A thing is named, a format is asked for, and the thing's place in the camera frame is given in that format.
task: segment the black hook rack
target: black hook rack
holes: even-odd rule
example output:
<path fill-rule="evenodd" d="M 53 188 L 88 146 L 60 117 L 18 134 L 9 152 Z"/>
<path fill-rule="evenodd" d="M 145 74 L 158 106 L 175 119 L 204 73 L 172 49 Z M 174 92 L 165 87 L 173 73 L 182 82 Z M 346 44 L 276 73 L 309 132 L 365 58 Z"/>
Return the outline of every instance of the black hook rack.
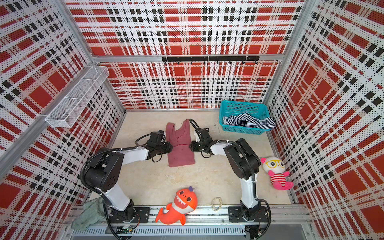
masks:
<path fill-rule="evenodd" d="M 244 64 L 246 61 L 254 61 L 255 64 L 258 63 L 260 56 L 194 56 L 194 57 L 162 57 L 164 63 L 166 62 L 225 62 L 229 61 L 229 64 L 232 64 L 233 61 L 240 61 Z"/>

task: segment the floor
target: floor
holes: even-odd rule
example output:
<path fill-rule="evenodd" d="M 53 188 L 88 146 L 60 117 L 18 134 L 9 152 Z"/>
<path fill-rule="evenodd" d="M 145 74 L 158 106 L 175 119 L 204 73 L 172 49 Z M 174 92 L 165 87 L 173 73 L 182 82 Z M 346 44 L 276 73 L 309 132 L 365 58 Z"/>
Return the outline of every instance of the floor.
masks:
<path fill-rule="evenodd" d="M 128 112 L 113 147 L 134 146 L 137 138 L 152 131 L 166 129 L 168 122 L 179 129 L 184 120 L 194 119 L 198 125 L 208 127 L 213 139 L 235 141 L 244 138 L 261 157 L 273 155 L 266 133 L 262 135 L 224 132 L 218 124 L 218 111 L 167 111 L 167 112 Z M 190 126 L 191 139 L 195 140 L 194 128 Z M 195 152 L 194 165 L 169 167 L 166 154 L 159 162 L 138 161 L 122 166 L 119 184 L 135 205 L 165 205 L 173 201 L 176 191 L 192 186 L 199 205 L 210 205 L 215 197 L 221 197 L 223 204 L 240 204 L 240 180 L 232 171 L 225 156 L 212 156 L 205 159 Z M 290 204 L 286 191 L 272 187 L 270 177 L 259 168 L 257 194 L 269 204 Z"/>

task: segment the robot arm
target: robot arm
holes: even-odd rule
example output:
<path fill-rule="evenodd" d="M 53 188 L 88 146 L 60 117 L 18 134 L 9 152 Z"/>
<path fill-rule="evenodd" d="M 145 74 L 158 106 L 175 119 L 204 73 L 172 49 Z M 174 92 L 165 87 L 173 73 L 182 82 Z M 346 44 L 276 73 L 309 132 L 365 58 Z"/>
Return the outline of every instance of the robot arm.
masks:
<path fill-rule="evenodd" d="M 146 144 L 137 144 L 138 140 L 146 136 L 150 136 Z M 169 153 L 173 148 L 169 142 L 165 141 L 165 135 L 162 130 L 152 132 L 143 137 L 136 140 L 136 147 L 121 149 L 101 148 L 83 167 L 83 180 L 86 183 L 84 185 L 99 191 L 105 204 L 114 209 L 114 214 L 120 215 L 121 219 L 126 221 L 130 221 L 134 217 L 134 209 L 133 201 L 124 194 L 119 186 L 118 179 L 121 166 L 135 161 L 149 159 L 153 161 L 156 155 Z"/>
<path fill-rule="evenodd" d="M 257 197 L 257 173 L 261 165 L 260 159 L 246 142 L 240 138 L 233 142 L 229 140 L 212 140 L 208 128 L 200 128 L 190 119 L 195 128 L 196 141 L 192 141 L 189 148 L 194 152 L 205 152 L 210 155 L 224 155 L 232 167 L 233 172 L 240 178 L 242 189 L 241 212 L 246 221 L 253 221 L 261 204 Z"/>

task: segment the stuffed animal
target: stuffed animal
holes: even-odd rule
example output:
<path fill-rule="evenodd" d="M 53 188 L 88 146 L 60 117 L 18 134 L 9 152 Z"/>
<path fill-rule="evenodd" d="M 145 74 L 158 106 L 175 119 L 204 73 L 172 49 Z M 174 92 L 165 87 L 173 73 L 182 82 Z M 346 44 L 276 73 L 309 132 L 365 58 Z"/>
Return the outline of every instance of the stuffed animal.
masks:
<path fill-rule="evenodd" d="M 264 170 L 271 177 L 271 183 L 277 190 L 288 190 L 293 187 L 293 182 L 287 182 L 286 178 L 289 172 L 285 171 L 285 165 L 277 157 L 261 158 Z"/>
<path fill-rule="evenodd" d="M 185 224 L 185 214 L 193 212 L 197 207 L 197 197 L 193 188 L 181 189 L 176 193 L 173 203 L 168 204 L 167 213 L 160 209 L 155 222 L 159 220 L 164 224 L 173 224 L 180 220 L 181 225 Z"/>

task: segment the blue plastic basket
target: blue plastic basket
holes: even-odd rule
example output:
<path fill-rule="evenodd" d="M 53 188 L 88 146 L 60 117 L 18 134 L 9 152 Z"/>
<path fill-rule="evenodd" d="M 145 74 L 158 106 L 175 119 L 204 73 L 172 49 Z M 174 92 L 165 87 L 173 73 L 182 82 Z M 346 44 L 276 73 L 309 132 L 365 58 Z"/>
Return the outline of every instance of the blue plastic basket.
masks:
<path fill-rule="evenodd" d="M 247 102 L 236 102 L 236 101 L 222 101 L 220 105 L 219 121 L 224 131 L 228 132 L 241 132 L 249 134 L 260 135 L 270 129 L 260 129 L 253 127 L 238 127 L 232 125 L 225 125 L 223 123 L 223 117 L 229 117 L 230 115 L 239 115 L 242 113 L 249 113 L 251 116 L 264 119 L 269 118 L 269 112 L 266 105 L 261 103 L 247 103 Z"/>

